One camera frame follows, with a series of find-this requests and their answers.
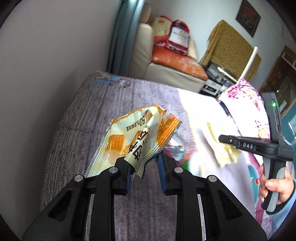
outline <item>white pole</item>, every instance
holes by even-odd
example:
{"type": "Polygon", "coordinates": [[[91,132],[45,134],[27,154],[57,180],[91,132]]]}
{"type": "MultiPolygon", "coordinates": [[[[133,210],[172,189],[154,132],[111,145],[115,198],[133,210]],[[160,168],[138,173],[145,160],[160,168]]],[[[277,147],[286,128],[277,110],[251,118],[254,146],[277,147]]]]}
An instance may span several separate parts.
{"type": "Polygon", "coordinates": [[[251,64],[252,64],[252,62],[253,62],[253,60],[254,60],[256,54],[257,54],[257,52],[258,52],[258,48],[255,47],[254,50],[253,50],[253,53],[252,53],[252,55],[251,55],[251,57],[250,57],[250,59],[249,59],[249,61],[248,61],[248,63],[247,63],[247,65],[246,65],[244,71],[242,72],[242,75],[241,75],[240,78],[238,79],[236,85],[238,85],[239,82],[240,82],[240,80],[246,76],[246,73],[248,72],[248,70],[249,70],[249,68],[250,68],[250,66],[251,66],[251,64]]]}

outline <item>light blue sleeve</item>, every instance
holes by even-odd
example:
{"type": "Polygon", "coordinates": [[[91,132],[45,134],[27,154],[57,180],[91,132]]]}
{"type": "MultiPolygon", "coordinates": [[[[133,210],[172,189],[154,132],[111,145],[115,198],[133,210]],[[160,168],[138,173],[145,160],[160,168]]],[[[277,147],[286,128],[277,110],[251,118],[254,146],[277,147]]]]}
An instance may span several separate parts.
{"type": "Polygon", "coordinates": [[[295,199],[296,199],[295,186],[296,186],[296,182],[294,180],[294,191],[291,194],[290,199],[287,201],[285,206],[279,212],[277,212],[275,214],[271,214],[271,213],[266,212],[270,216],[270,219],[271,219],[272,234],[274,234],[275,231],[280,227],[280,225],[282,224],[282,222],[287,217],[290,209],[292,208],[292,206],[293,206],[293,204],[295,202],[295,199]]]}

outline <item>silver screw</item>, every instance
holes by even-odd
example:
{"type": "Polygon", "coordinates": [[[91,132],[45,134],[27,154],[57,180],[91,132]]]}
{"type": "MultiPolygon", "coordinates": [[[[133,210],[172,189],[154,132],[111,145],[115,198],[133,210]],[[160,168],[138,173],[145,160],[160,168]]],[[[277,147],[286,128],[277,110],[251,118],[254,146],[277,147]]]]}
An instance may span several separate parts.
{"type": "Polygon", "coordinates": [[[83,176],[82,176],[82,175],[77,175],[77,176],[74,177],[74,180],[75,180],[76,182],[80,182],[80,181],[83,180],[83,176]]]}
{"type": "Polygon", "coordinates": [[[181,167],[176,167],[176,168],[175,168],[175,172],[176,172],[176,173],[182,173],[182,172],[183,172],[183,168],[181,168],[181,167]]]}
{"type": "Polygon", "coordinates": [[[110,167],[109,168],[109,172],[111,172],[111,173],[116,173],[117,171],[118,171],[117,167],[110,167]]]}
{"type": "Polygon", "coordinates": [[[215,176],[209,176],[209,180],[214,183],[217,181],[217,178],[215,176]]]}

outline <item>wall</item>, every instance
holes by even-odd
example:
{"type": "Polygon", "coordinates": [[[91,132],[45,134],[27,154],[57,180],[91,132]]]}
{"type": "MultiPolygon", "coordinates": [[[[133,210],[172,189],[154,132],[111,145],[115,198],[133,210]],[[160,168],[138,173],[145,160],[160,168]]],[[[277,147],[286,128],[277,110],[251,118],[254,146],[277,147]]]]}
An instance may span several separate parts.
{"type": "Polygon", "coordinates": [[[105,69],[121,0],[23,0],[0,29],[0,213],[21,237],[40,211],[56,128],[105,69]]]}
{"type": "Polygon", "coordinates": [[[262,58],[252,85],[259,88],[267,78],[276,58],[286,44],[296,51],[296,44],[282,20],[265,0],[248,0],[261,16],[257,31],[252,38],[235,20],[241,0],[146,0],[152,4],[154,17],[166,15],[172,20],[185,21],[196,42],[197,56],[200,60],[207,49],[207,39],[222,19],[234,27],[253,47],[258,47],[262,58]]]}

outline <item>yellow wrapper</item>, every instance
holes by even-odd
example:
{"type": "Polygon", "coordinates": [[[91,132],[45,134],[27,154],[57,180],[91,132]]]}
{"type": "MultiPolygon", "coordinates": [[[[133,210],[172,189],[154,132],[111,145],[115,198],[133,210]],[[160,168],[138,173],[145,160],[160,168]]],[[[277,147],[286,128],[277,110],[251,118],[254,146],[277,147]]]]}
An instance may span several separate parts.
{"type": "Polygon", "coordinates": [[[142,178],[146,162],[163,149],[180,124],[178,118],[159,105],[143,107],[113,120],[86,176],[100,174],[114,166],[117,158],[125,156],[142,178]]]}

